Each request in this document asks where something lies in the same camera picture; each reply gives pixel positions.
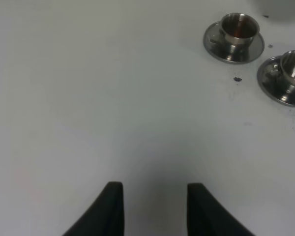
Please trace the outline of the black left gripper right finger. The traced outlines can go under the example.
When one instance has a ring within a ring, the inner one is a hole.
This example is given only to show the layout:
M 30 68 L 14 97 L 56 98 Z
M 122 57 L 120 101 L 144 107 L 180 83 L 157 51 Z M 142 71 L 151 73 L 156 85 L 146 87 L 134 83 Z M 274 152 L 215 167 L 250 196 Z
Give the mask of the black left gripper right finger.
M 187 185 L 189 236 L 252 236 L 201 183 Z

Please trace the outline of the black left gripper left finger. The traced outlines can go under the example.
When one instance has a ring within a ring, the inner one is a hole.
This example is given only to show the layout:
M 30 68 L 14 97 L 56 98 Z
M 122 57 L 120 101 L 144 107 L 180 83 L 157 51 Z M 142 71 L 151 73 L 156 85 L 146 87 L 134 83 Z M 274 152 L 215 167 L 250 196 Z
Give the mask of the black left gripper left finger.
M 123 236 L 124 197 L 121 182 L 108 182 L 93 204 L 65 236 Z

